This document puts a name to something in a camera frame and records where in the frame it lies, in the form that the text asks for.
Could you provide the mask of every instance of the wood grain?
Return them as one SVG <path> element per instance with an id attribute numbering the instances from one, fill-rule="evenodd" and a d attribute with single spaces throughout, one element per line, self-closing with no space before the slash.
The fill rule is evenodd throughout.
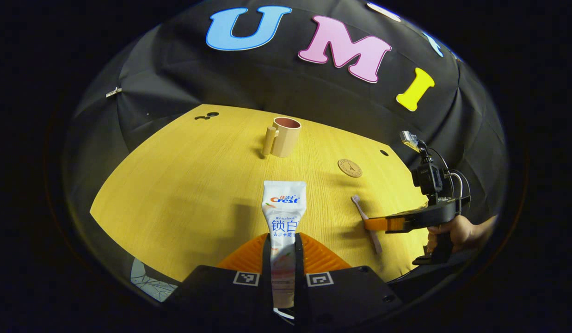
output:
<path id="1" fill-rule="evenodd" d="M 194 120 L 208 112 L 220 115 Z M 91 214 L 121 247 L 178 281 L 201 264 L 215 266 L 268 231 L 261 211 L 263 181 L 307 182 L 307 212 L 297 229 L 352 266 L 369 265 L 385 281 L 405 274 L 423 255 L 427 230 L 377 232 L 374 252 L 351 196 L 368 217 L 415 209 L 427 198 L 387 145 L 334 127 L 302 123 L 287 158 L 262 154 L 267 126 L 280 116 L 201 105 L 159 130 L 119 164 L 97 194 Z M 383 149 L 388 156 L 381 154 Z M 362 168 L 352 178 L 337 166 Z"/>

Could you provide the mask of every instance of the human hand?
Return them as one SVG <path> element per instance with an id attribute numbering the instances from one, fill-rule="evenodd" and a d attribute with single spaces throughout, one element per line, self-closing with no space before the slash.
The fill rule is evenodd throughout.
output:
<path id="1" fill-rule="evenodd" d="M 442 223 L 440 226 L 428 227 L 428 252 L 434 251 L 438 245 L 438 234 L 450 232 L 450 240 L 452 240 L 452 253 L 465 249 L 476 248 L 480 243 L 480 228 L 473 225 L 470 221 L 462 216 L 457 215 L 452 221 Z"/>

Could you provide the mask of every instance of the cup handle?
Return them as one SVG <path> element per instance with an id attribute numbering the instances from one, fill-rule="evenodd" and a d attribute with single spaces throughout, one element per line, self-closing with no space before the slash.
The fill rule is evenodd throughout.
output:
<path id="1" fill-rule="evenodd" d="M 279 132 L 280 131 L 278 131 L 273 126 L 267 127 L 267 131 L 265 132 L 265 142 L 263 143 L 263 154 L 271 153 L 271 147 L 273 146 L 273 139 L 277 137 Z"/>

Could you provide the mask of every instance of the orange soft finger pad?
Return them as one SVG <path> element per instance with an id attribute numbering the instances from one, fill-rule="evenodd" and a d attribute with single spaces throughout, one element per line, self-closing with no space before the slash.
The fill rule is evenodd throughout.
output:
<path id="1" fill-rule="evenodd" d="M 246 242 L 218 264 L 218 268 L 261 274 L 263 244 L 268 234 L 261 234 Z"/>
<path id="2" fill-rule="evenodd" d="M 333 251 L 307 234 L 300 232 L 304 249 L 304 274 L 344 270 L 351 266 Z"/>

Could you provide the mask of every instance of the toothpaste tube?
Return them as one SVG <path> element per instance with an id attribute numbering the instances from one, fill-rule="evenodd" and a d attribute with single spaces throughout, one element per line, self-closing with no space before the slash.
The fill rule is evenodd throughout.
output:
<path id="1" fill-rule="evenodd" d="M 296 227 L 307 211 L 307 183 L 265 181 L 261 210 L 271 240 L 271 289 L 275 308 L 294 306 Z"/>

